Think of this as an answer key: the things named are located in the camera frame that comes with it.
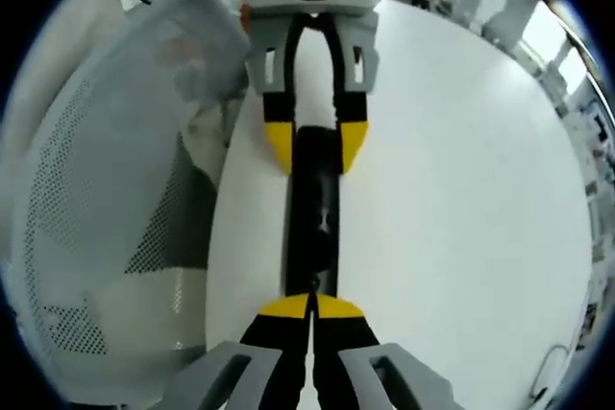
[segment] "white tabletop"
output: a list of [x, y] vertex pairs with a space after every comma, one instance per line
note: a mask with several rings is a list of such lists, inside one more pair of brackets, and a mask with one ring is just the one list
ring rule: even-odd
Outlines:
[[[591, 266], [578, 164], [516, 62], [442, 18], [378, 10], [370, 129], [341, 182], [339, 296], [451, 380], [467, 410], [518, 410], [550, 346], [569, 345]], [[332, 71], [307, 32], [300, 122], [331, 124]], [[281, 294], [287, 178], [243, 108], [209, 249], [208, 347], [238, 340]]]

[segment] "window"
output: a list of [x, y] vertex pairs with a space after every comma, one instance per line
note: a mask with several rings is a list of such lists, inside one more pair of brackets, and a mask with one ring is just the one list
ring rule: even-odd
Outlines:
[[523, 41], [546, 64], [553, 60], [566, 40], [566, 32], [544, 2], [538, 2], [523, 31]]
[[559, 65], [559, 73], [561, 77], [566, 81], [566, 93], [572, 95], [578, 88], [585, 76], [587, 75], [587, 68], [583, 59], [580, 57], [576, 48], [571, 48], [564, 61]]

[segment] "white table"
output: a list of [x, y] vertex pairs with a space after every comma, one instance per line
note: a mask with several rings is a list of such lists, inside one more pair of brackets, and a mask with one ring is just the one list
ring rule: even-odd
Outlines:
[[[341, 182], [339, 296], [382, 342], [447, 377], [467, 410], [518, 410], [569, 345], [591, 266], [573, 148], [538, 83], [446, 20], [383, 1], [370, 129]], [[300, 44], [300, 121], [332, 122], [323, 38]], [[287, 178], [243, 108], [209, 253], [208, 347], [282, 292]]]

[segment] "white mesh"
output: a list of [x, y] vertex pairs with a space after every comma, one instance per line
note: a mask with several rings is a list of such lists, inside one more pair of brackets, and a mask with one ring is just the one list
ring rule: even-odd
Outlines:
[[[12, 237], [18, 315], [31, 351], [71, 401], [151, 401], [203, 351], [198, 271], [207, 265], [215, 188], [180, 138], [185, 89], [177, 77], [186, 65], [163, 56], [166, 44], [186, 36], [198, 38], [216, 72], [235, 66], [241, 74], [242, 35], [219, 2], [159, 0], [68, 81], [27, 159]], [[233, 50], [220, 48], [233, 40]], [[203, 101], [230, 94], [232, 74]], [[166, 272], [139, 282], [154, 271]], [[134, 296], [131, 280], [141, 286], [139, 302], [114, 315], [109, 287]], [[159, 309], [160, 324], [148, 324], [142, 342], [117, 341], [117, 319], [138, 322], [139, 309], [150, 324]]]

